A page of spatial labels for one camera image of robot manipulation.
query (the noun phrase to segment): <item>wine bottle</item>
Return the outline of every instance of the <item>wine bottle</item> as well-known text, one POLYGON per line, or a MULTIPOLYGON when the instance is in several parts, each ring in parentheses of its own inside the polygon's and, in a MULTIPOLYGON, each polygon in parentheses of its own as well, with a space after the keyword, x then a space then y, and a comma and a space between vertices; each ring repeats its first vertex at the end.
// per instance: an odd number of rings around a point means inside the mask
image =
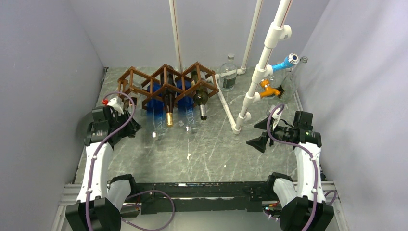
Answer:
MULTIPOLYGON (((203 73, 200 73, 200 75, 201 75, 201 78, 204 79, 204 81, 205 81, 203 73)), ((194 69, 191 72, 191 85, 193 86, 198 81, 199 81, 198 73, 197 73, 197 70, 194 69)), ((192 92, 192 95, 193 95, 194 103, 196 103, 198 105, 198 107, 200 108, 200 118, 201 118, 201 120, 206 120, 207 119, 207 108, 205 107, 205 104, 208 101, 207 87, 199 86, 197 88, 197 90, 192 92)))
MULTIPOLYGON (((164 73, 161 73, 160 74, 160 86, 163 86, 164 82, 165 82, 165 75, 164 73)), ((167 71, 167 83, 173 86, 176 86, 174 84, 173 74, 168 71, 167 71)), ((162 93, 162 99, 163 99, 163 103, 165 105, 165 111, 166 111, 167 127, 169 128, 173 127, 173 109, 174 109, 175 98, 176 98, 176 93, 172 89, 166 88, 164 93, 162 93)))

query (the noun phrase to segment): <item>bottle label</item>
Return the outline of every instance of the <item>bottle label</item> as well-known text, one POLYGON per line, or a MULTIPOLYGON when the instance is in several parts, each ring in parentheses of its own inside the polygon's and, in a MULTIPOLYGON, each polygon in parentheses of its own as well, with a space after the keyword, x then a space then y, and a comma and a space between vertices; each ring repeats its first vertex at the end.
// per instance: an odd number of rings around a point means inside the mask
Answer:
POLYGON ((222 82, 222 88, 230 89, 230 88, 234 87, 235 79, 236 79, 236 77, 232 78, 232 79, 226 79, 225 78, 224 81, 222 82))
POLYGON ((194 124, 194 112, 193 112, 193 108, 186 109, 186 117, 187 117, 187 121, 188 121, 190 124, 194 124))

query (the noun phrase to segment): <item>plastic bottle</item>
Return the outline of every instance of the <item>plastic bottle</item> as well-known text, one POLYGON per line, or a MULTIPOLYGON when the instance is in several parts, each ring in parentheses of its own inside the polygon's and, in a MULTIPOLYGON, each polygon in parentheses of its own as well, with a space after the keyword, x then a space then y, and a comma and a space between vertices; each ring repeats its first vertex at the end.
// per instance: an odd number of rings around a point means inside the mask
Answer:
MULTIPOLYGON (((157 91, 160 88, 158 83, 153 84, 153 91, 157 91)), ((146 129, 150 133, 151 137, 155 140, 159 139, 159 135, 164 133, 165 127, 165 116, 164 116, 164 104, 158 100, 152 99, 146 104, 146 129)))
POLYGON ((232 90, 237 77, 237 66, 234 65, 234 54, 228 54, 228 62, 219 69, 219 86, 222 90, 232 90))
POLYGON ((289 101, 298 87, 298 76, 302 72, 302 69, 305 67, 307 63, 307 57, 303 56, 300 58, 300 62, 296 65, 292 72, 289 72, 285 79, 282 82, 282 85, 278 88, 280 91, 280 95, 278 96, 284 102, 289 101))
MULTIPOLYGON (((186 90, 191 87, 191 83, 184 82, 186 90)), ((181 80, 177 81, 177 87, 182 89, 181 80)), ((177 102, 178 106, 178 123, 180 127, 184 127, 189 134, 192 133, 193 128, 196 127, 198 120, 198 110, 194 107, 194 100, 188 96, 180 99, 177 102)))

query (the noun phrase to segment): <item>marble tabletop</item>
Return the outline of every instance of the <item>marble tabletop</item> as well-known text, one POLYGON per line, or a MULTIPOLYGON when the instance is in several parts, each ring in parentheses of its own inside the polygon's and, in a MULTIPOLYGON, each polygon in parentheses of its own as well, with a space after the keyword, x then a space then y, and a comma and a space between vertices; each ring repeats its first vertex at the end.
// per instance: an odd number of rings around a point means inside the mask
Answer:
MULTIPOLYGON (((117 89, 117 79, 127 69, 108 69, 97 105, 101 105, 105 94, 117 89)), ((157 70, 152 67, 137 69, 146 74, 157 70)), ((242 107, 253 71, 254 68, 248 68, 244 75, 237 76, 235 88, 224 93, 234 117, 242 107)), ((198 120, 192 134, 175 123, 156 141, 146 129, 139 130, 133 139, 122 139, 114 146, 108 178, 132 174, 136 182, 254 181, 266 180, 272 172, 280 172, 297 180, 296 158, 291 146, 275 144, 267 147, 263 154, 246 144, 247 140, 261 135, 261 130, 253 128, 254 124, 266 117, 270 105, 278 103, 278 99, 262 99, 254 103, 249 109, 252 119, 245 122, 239 135, 235 135, 215 95, 207 103, 208 119, 198 120)), ((293 98, 286 104, 282 118, 292 123, 297 110, 293 98)), ((143 127, 146 117, 142 114, 137 113, 135 119, 143 127)), ((74 183, 82 183, 85 162, 83 154, 74 183)))

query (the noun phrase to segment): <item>gray wall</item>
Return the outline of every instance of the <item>gray wall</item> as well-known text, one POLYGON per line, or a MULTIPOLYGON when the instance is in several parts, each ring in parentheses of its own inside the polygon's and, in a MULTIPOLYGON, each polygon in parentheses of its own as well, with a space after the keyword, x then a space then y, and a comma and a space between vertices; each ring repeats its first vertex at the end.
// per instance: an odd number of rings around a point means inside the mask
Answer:
POLYGON ((408 3, 331 0, 304 55, 303 108, 352 231, 407 230, 408 3))
POLYGON ((66 0, 3 1, 0 22, 0 229, 46 231, 103 66, 66 0))
MULTIPOLYGON (((176 65, 167 0, 70 0, 105 66, 176 65)), ((271 64, 300 52, 329 0, 295 1, 287 17, 292 38, 279 43, 271 64)), ((181 57, 185 67, 196 61, 220 66, 227 53, 241 65, 256 0, 177 0, 181 57)), ((278 0, 264 0, 249 66, 259 61, 278 0)))

